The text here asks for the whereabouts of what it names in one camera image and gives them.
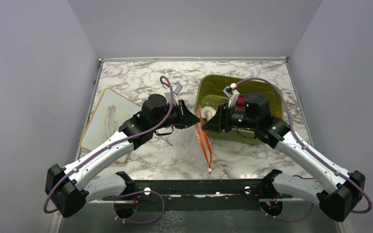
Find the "marble table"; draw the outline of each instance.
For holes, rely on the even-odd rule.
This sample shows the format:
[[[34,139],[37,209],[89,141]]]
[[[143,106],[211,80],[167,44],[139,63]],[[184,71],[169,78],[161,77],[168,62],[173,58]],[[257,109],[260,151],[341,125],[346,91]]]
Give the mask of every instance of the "marble table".
[[[193,109],[199,82],[209,74],[239,78],[261,77],[278,86],[289,105],[296,131],[309,141],[285,61],[106,62],[102,67],[92,113],[102,91],[107,87],[139,104],[150,94],[161,93],[161,75],[184,87],[179,98],[185,100],[189,109]],[[290,175],[310,177],[298,164],[268,145],[247,145],[214,138],[210,139],[213,168],[209,174],[201,149],[191,142],[194,134],[191,127],[190,130],[177,130],[165,136],[173,147],[154,136],[151,141],[131,152],[126,163],[112,164],[96,178],[125,171],[134,180],[245,179],[262,178],[273,168]],[[82,150],[80,157],[86,154],[87,151]]]

